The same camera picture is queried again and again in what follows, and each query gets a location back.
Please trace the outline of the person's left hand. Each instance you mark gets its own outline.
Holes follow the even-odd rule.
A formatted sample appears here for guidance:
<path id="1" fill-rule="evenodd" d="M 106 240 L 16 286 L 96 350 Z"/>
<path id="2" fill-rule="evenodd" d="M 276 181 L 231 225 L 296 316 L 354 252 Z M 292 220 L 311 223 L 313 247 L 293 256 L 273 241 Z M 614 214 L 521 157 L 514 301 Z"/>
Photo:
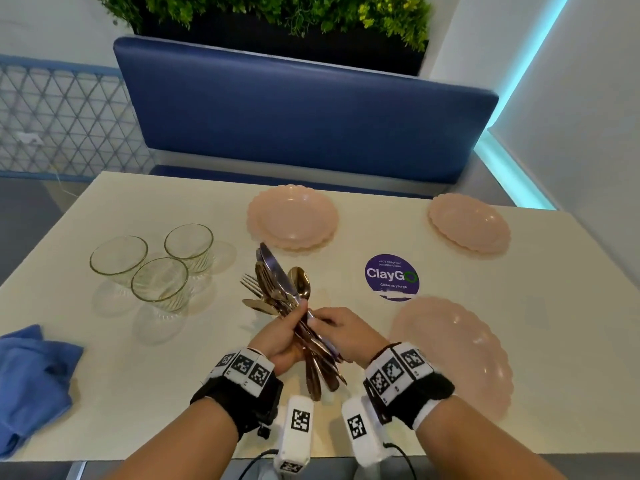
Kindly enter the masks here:
<path id="1" fill-rule="evenodd" d="M 303 347 L 294 339 L 297 325 L 287 325 L 287 316 L 272 320 L 251 339 L 247 348 L 257 351 L 274 364 L 279 377 L 305 360 Z"/>

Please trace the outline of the person's right hand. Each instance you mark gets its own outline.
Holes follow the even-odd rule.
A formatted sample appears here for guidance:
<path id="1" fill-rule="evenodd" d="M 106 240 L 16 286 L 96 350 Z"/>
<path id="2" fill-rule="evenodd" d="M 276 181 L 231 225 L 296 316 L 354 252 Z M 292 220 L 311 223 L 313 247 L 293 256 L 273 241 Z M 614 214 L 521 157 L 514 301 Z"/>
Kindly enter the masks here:
<path id="1" fill-rule="evenodd" d="M 361 368 L 366 369 L 373 359 L 390 345 L 388 339 L 384 338 L 349 308 L 325 308 L 344 308 L 346 310 L 346 338 L 344 341 L 331 341 L 331 343 L 347 362 L 356 363 Z"/>

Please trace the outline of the silver table knife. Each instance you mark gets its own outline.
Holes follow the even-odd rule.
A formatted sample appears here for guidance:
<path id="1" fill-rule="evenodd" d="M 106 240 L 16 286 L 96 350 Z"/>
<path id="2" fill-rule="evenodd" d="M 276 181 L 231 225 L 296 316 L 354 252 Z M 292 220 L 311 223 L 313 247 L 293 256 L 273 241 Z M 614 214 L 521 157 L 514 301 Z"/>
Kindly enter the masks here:
<path id="1" fill-rule="evenodd" d="M 268 249 L 267 245 L 264 242 L 261 242 L 259 245 L 259 251 L 257 251 L 259 258 L 267 267 L 270 277 L 274 282 L 277 283 L 279 289 L 286 295 L 288 302 L 300 304 L 301 297 L 294 287 L 293 282 L 289 279 L 288 275 L 284 272 L 277 259 L 274 257 L 272 252 Z M 339 362 L 344 362 L 343 357 L 331 343 L 331 341 L 326 340 L 323 336 L 317 334 L 315 331 L 310 331 L 311 336 L 313 338 L 318 339 L 324 348 L 333 356 L 333 358 Z"/>

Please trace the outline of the person's left forearm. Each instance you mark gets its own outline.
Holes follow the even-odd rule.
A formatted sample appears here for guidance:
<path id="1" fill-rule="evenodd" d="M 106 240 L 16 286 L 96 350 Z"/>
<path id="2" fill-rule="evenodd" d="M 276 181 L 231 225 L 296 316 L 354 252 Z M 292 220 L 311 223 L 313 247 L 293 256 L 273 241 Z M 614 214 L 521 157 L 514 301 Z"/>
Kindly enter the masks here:
<path id="1" fill-rule="evenodd" d="M 220 480 L 238 439 L 228 412 L 206 397 L 191 404 L 103 480 Z"/>

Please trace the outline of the person's right forearm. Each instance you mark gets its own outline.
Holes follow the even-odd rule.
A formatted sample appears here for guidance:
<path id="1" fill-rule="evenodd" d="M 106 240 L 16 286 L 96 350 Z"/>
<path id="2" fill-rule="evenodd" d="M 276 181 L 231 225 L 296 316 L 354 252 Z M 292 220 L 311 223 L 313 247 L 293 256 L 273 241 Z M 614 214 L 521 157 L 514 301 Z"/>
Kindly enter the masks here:
<path id="1" fill-rule="evenodd" d="M 441 400 L 415 434 L 443 479 L 567 480 L 456 395 Z"/>

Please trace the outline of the purple round sticker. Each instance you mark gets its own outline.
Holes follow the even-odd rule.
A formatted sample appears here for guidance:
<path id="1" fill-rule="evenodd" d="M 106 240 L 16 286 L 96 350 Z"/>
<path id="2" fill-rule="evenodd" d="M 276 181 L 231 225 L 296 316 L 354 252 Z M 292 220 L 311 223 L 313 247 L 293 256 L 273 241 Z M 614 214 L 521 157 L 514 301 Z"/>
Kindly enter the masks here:
<path id="1" fill-rule="evenodd" d="M 417 270 L 404 258 L 391 254 L 372 257 L 365 265 L 368 286 L 388 301 L 409 301 L 418 295 L 420 278 Z"/>

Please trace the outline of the black marker wristband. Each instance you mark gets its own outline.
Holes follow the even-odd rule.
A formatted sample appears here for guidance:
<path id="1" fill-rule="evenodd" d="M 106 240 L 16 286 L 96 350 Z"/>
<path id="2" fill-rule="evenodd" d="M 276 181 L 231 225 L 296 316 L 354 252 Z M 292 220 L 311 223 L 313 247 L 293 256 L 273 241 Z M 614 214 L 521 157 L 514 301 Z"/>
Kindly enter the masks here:
<path id="1" fill-rule="evenodd" d="M 243 347 L 220 359 L 189 403 L 204 398 L 217 402 L 242 439 L 246 433 L 272 425 L 283 386 L 274 363 L 256 349 Z"/>
<path id="2" fill-rule="evenodd" d="M 364 387 L 382 425 L 398 419 L 416 431 L 443 400 L 454 395 L 454 384 L 409 342 L 382 348 L 364 371 Z"/>

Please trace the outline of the pink scalloped plate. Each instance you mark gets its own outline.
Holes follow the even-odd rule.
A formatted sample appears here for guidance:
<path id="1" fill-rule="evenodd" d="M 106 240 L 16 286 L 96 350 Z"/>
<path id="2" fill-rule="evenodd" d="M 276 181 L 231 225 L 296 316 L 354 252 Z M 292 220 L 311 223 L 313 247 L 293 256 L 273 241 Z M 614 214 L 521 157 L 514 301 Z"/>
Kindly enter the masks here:
<path id="1" fill-rule="evenodd" d="M 508 354 L 475 313 L 445 298 L 414 298 L 394 317 L 389 339 L 416 345 L 486 418 L 500 422 L 507 415 L 514 392 Z"/>
<path id="2" fill-rule="evenodd" d="M 325 193 L 302 185 L 279 185 L 258 193 L 246 211 L 253 238 L 269 247 L 308 250 L 332 238 L 339 213 Z"/>
<path id="3" fill-rule="evenodd" d="M 511 243 L 505 218 L 476 198 L 446 193 L 434 197 L 427 216 L 430 224 L 455 245 L 482 255 L 501 255 Z"/>

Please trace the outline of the clear glass bowl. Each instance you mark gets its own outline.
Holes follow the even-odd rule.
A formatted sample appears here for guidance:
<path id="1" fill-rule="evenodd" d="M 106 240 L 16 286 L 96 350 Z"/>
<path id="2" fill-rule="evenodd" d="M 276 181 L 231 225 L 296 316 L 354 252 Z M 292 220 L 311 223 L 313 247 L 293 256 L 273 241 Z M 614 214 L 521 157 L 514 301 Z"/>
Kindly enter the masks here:
<path id="1" fill-rule="evenodd" d="M 101 244 L 92 252 L 90 268 L 124 289 L 130 289 L 133 276 L 148 257 L 148 250 L 147 241 L 138 236 L 119 236 Z"/>
<path id="2" fill-rule="evenodd" d="M 205 225 L 190 223 L 172 229 L 164 238 L 165 252 L 185 264 L 190 274 L 208 271 L 214 262 L 214 235 Z"/>
<path id="3" fill-rule="evenodd" d="M 190 297 L 188 267 L 173 257 L 152 259 L 133 275 L 131 291 L 146 304 L 169 314 L 179 313 Z"/>

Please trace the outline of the blue bench seat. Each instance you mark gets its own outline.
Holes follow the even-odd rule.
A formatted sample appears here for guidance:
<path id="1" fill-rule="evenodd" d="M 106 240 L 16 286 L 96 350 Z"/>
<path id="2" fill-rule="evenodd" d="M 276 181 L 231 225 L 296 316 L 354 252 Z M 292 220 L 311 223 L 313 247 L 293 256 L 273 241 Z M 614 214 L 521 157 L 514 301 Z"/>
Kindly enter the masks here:
<path id="1" fill-rule="evenodd" d="M 308 182 L 304 180 L 291 180 L 278 177 L 267 177 L 259 175 L 249 175 L 235 172 L 217 171 L 209 169 L 196 169 L 180 166 L 155 165 L 149 172 L 149 175 L 160 177 L 186 178 L 194 180 L 210 180 L 214 182 L 233 182 L 239 184 L 267 185 L 276 187 L 279 185 L 301 185 L 313 188 L 317 191 L 335 191 L 341 193 L 358 193 L 358 194 L 377 194 L 383 196 L 395 196 L 401 198 L 418 198 L 423 200 L 432 200 L 433 195 L 421 195 L 416 193 L 384 191 L 377 189 L 366 189 L 362 187 L 325 184 Z"/>

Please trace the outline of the blue padded bench backrest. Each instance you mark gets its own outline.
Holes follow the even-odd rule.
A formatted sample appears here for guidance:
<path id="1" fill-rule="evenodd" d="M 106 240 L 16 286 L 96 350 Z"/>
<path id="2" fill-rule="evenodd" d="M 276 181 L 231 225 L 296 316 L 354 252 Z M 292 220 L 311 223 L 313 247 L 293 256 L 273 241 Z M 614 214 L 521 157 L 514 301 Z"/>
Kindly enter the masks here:
<path id="1" fill-rule="evenodd" d="M 113 50 L 149 148 L 456 183 L 499 96 L 386 72 L 127 36 Z"/>

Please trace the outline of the black planter box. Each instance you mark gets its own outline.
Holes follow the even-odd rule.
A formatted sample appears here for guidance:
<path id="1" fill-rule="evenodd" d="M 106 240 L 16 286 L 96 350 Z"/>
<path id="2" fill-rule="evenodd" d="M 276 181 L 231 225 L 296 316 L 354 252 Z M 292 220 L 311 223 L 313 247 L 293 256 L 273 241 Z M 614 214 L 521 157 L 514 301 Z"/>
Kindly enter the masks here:
<path id="1" fill-rule="evenodd" d="M 140 36 L 407 76 L 418 76 L 426 53 L 406 46 L 397 36 L 389 38 L 372 29 L 323 33 L 312 27 L 303 37 L 295 36 L 252 13 L 214 9 L 195 15 L 189 29 L 173 20 L 160 21 L 144 6 L 140 16 L 139 26 L 133 29 Z"/>

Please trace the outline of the blue cloth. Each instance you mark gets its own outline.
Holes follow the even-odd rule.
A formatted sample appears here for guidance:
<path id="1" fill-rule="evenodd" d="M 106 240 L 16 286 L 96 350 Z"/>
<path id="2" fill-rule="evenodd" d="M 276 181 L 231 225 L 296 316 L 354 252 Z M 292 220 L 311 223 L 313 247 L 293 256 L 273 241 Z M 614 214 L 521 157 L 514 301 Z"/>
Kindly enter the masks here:
<path id="1" fill-rule="evenodd" d="M 0 460 L 71 409 L 84 347 L 46 340 L 39 324 L 0 336 Z"/>

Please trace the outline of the green artificial plants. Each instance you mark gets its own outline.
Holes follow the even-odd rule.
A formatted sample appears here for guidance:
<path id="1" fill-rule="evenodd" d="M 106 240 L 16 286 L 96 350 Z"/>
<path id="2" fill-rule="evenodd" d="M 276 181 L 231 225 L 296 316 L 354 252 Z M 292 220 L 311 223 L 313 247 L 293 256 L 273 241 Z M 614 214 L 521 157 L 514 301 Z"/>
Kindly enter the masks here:
<path id="1" fill-rule="evenodd" d="M 213 15 L 240 15 L 304 38 L 320 33 L 364 29 L 400 39 L 405 46 L 424 50 L 433 6 L 429 0 L 99 0 L 114 17 L 136 34 L 145 23 L 174 27 L 188 35 L 197 27 L 212 33 Z"/>

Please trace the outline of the blue lattice panel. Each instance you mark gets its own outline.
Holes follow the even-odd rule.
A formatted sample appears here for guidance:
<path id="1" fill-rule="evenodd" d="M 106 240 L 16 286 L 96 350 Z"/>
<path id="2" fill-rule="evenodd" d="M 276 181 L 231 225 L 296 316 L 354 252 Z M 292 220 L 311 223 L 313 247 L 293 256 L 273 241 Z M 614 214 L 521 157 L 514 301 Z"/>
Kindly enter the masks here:
<path id="1" fill-rule="evenodd" d="M 89 182 L 155 165 L 118 69 L 0 55 L 0 177 Z"/>

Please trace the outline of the cyan light strip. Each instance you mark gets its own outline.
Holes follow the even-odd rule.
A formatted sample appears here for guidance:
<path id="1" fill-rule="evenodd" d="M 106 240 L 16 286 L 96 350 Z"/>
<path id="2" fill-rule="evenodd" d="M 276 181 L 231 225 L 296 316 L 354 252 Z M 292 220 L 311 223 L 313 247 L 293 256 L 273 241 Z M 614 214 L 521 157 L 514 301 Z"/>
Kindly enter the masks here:
<path id="1" fill-rule="evenodd" d="M 490 129 L 507 106 L 567 1 L 548 0 L 534 19 L 532 28 L 522 42 L 513 65 L 506 75 L 506 83 L 501 88 L 499 103 L 474 148 L 489 173 L 517 207 L 556 210 L 556 206 L 496 139 Z"/>

